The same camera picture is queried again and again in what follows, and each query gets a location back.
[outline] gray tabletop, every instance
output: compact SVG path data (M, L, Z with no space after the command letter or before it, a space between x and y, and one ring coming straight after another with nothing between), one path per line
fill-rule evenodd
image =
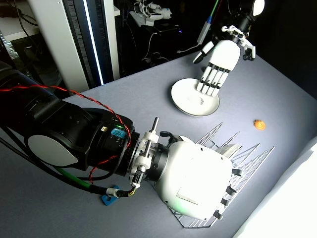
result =
M133 197L106 207L97 195L59 182L0 146L0 237L232 237L316 133L317 101L257 57L254 62L238 62L219 93L220 107L214 114L202 118L188 116L171 102L170 89L179 79L201 77L201 67L207 59L193 65L193 57L188 55L150 68L89 90L85 95L131 118L141 134L150 129L158 116L157 131L168 130L196 141L223 121L216 136L218 143L240 131L235 142L246 148L261 143L261 152L276 146L252 183L225 211L222 221L209 229L183 229L146 182ZM79 97L67 101L96 107ZM265 131L254 128L255 119L266 122ZM129 187L127 178L120 176L99 184Z

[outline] white robotic hand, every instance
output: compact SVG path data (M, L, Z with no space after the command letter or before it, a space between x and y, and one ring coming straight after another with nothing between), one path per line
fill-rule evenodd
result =
M215 47L210 41L195 57L194 63L200 62L209 52L211 52L209 64L197 85L197 90L215 97L227 79L229 72L236 66L240 57L240 48L231 40L219 41Z

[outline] red wire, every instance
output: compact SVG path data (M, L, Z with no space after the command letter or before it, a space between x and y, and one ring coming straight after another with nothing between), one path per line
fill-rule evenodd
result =
M85 98L85 99L88 99L100 106L103 106L104 108L106 108L107 110L109 110L112 114L114 114L114 116L119 120L119 122L124 126L124 128L126 129L127 133L128 133L128 144L127 144L127 148L130 146L131 144L131 132L129 130L129 128L124 124L122 118L117 115L109 106L105 105L105 104L102 104L101 102L97 101L96 99L94 98L91 98L91 97L87 97L83 94L80 94L74 90L68 90L68 89L65 89L65 88L61 88L61 87L58 87L58 86L43 86L43 85L30 85L30 86L14 86L12 88L5 88L5 89L0 89L0 92L11 92L13 91L14 89L30 89L30 88L55 88L55 89L58 89L58 90L61 90L61 91L64 91L64 92L69 92L69 93L72 93L72 94L76 94L78 95L79 97L81 98ZM97 164L97 166L93 167L93 169L90 171L89 173L89 181L91 183L93 183L93 172L97 169L97 167L101 164L105 164L107 163L108 161L114 159L118 157L117 155L114 155L114 156L111 156L109 159L105 160L105 161L101 161Z

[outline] blue label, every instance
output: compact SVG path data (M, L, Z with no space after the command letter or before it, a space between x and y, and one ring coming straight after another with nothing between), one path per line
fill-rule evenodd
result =
M114 136L122 138L122 139L125 138L126 134L127 133L125 131L120 130L118 128L113 129L112 132L111 132L111 135L114 135Z

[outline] blue plastic piece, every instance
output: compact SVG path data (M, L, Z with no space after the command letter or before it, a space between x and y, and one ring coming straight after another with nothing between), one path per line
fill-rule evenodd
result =
M106 206L110 206L111 204L113 204L116 200L118 200L118 198L116 197L109 197L107 195L102 195L101 196L101 200L104 202L104 204Z
M209 16L209 17L207 18L207 21L206 21L206 22L210 24L210 23L211 23L211 20L212 20L212 16Z

